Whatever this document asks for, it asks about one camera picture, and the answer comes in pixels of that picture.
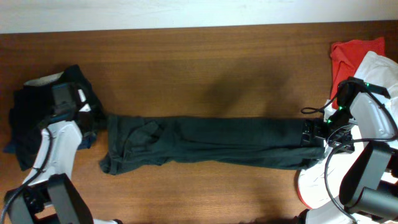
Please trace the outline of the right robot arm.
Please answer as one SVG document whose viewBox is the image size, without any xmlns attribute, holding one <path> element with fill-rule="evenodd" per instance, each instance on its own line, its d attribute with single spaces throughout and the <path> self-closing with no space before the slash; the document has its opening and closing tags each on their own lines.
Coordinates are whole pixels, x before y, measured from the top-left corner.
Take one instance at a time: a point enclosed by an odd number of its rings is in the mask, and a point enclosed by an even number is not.
<svg viewBox="0 0 398 224">
<path fill-rule="evenodd" d="M 390 94 L 383 86 L 349 77 L 338 84 L 333 97 L 338 109 L 324 119 L 305 122 L 302 142 L 324 142 L 331 147 L 329 164 L 338 152 L 363 151 L 345 172 L 339 194 L 326 189 L 330 201 L 306 209 L 297 223 L 387 223 L 397 221 L 397 184 L 383 180 L 397 177 L 397 120 L 387 107 Z"/>
</svg>

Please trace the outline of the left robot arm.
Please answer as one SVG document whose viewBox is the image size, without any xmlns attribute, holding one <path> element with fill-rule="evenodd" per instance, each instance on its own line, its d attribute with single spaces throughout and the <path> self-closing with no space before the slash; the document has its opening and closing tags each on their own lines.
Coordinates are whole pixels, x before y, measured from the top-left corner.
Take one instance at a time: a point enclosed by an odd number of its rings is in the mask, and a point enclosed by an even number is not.
<svg viewBox="0 0 398 224">
<path fill-rule="evenodd" d="M 73 118 L 85 104 L 72 83 L 50 87 L 55 103 L 51 123 L 41 132 L 34 165 L 22 185 L 7 192 L 1 221 L 11 223 L 99 224 L 71 182 L 82 133 Z"/>
</svg>

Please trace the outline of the black Nike t-shirt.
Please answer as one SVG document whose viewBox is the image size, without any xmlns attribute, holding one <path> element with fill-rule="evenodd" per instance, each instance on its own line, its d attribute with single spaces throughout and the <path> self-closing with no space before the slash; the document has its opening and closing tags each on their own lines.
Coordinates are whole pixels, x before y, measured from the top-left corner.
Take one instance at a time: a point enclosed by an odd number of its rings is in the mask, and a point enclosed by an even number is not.
<svg viewBox="0 0 398 224">
<path fill-rule="evenodd" d="M 302 141 L 304 125 L 302 119 L 111 115 L 108 152 L 99 165 L 111 175 L 171 161 L 309 169 L 324 158 L 325 147 Z"/>
</svg>

